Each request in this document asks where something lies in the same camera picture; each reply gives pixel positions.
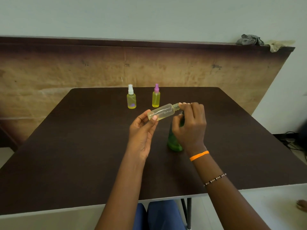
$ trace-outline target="crumpled cloth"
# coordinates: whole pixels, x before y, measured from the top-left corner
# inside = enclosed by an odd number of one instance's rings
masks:
[[[295,43],[295,40],[284,40],[284,41],[277,41],[277,40],[269,40],[265,44],[270,46],[271,52],[277,52],[281,47],[290,46]]]
[[[256,36],[256,35],[253,35],[253,34],[243,34],[243,35],[241,35],[241,38],[238,39],[236,44],[263,46],[264,42],[260,39],[259,36]]]

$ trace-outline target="threaded bottle neck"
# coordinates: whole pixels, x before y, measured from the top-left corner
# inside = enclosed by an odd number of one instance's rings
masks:
[[[180,110],[179,103],[172,105],[174,111]]]

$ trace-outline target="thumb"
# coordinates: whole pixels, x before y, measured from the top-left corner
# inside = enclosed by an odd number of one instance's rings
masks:
[[[179,115],[174,116],[173,123],[172,123],[172,125],[173,125],[172,126],[173,133],[179,132],[180,121],[181,121],[182,118],[183,118],[183,114],[182,113],[179,114]]]
[[[146,132],[149,132],[150,129],[155,125],[156,121],[158,119],[157,115],[154,115],[149,121],[148,123],[146,123],[142,128],[144,128],[144,130]]]

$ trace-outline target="black and silver bracelet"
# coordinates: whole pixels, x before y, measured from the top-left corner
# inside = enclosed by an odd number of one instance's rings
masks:
[[[207,183],[206,183],[204,186],[206,186],[206,185],[208,185],[208,184],[210,184],[210,183],[212,183],[212,182],[216,181],[217,179],[219,179],[219,178],[221,178],[221,177],[224,177],[225,175],[226,175],[226,173],[224,173],[224,174],[222,174],[222,175],[220,175],[220,176],[218,176],[218,177],[214,178],[213,180],[211,180],[211,181],[207,182]]]

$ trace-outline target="metal table leg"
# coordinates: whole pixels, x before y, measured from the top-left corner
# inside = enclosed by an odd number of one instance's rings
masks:
[[[185,199],[181,199],[183,212],[185,214],[185,220],[187,222],[187,229],[191,229],[191,215],[192,215],[192,198],[187,198],[187,206],[185,205]]]

